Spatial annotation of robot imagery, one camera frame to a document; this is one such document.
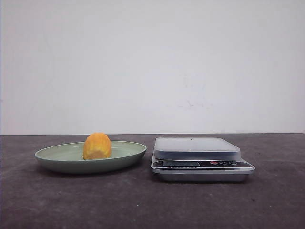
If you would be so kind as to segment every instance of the white wall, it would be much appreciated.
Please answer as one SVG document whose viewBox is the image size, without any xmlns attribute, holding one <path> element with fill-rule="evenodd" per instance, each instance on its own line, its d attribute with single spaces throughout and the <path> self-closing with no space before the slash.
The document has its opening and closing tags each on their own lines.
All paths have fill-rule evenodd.
<svg viewBox="0 0 305 229">
<path fill-rule="evenodd" d="M 1 134 L 305 133 L 303 0 L 2 0 Z"/>
</svg>

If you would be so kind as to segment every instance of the ceramic plate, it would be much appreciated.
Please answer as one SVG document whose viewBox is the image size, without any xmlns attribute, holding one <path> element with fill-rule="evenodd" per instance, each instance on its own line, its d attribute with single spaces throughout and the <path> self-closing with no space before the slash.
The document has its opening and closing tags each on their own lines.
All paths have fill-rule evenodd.
<svg viewBox="0 0 305 229">
<path fill-rule="evenodd" d="M 51 146 L 35 153 L 45 168 L 61 173 L 100 173 L 130 166 L 138 162 L 146 152 L 146 146 L 135 142 L 111 141 L 109 158 L 84 160 L 84 142 Z"/>
</svg>

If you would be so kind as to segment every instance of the dark gray table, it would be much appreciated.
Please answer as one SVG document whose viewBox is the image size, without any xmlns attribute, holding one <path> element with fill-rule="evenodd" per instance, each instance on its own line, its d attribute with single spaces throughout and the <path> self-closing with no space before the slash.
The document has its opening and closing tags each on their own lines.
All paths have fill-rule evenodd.
<svg viewBox="0 0 305 229">
<path fill-rule="evenodd" d="M 256 166 L 244 183 L 165 183 L 150 165 L 158 136 L 216 136 Z M 145 144 L 140 163 L 105 174 L 65 175 L 34 153 L 86 135 L 1 137 L 2 229 L 304 228 L 305 135 L 110 135 Z"/>
</svg>

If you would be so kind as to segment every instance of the digital scale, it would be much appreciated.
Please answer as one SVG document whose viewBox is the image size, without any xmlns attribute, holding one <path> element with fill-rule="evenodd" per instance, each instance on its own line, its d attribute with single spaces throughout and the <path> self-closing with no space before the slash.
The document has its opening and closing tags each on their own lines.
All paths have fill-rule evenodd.
<svg viewBox="0 0 305 229">
<path fill-rule="evenodd" d="M 162 180 L 189 182 L 240 182 L 255 170 L 240 148 L 215 137 L 156 138 L 151 167 Z"/>
</svg>

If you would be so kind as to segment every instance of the orange fruit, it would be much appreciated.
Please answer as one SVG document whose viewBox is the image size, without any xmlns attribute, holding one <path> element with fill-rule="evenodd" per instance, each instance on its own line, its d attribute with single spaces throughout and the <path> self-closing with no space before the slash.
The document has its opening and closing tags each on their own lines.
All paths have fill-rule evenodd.
<svg viewBox="0 0 305 229">
<path fill-rule="evenodd" d="M 109 158 L 111 154 L 111 142 L 104 133 L 93 133 L 87 137 L 82 150 L 85 160 Z"/>
</svg>

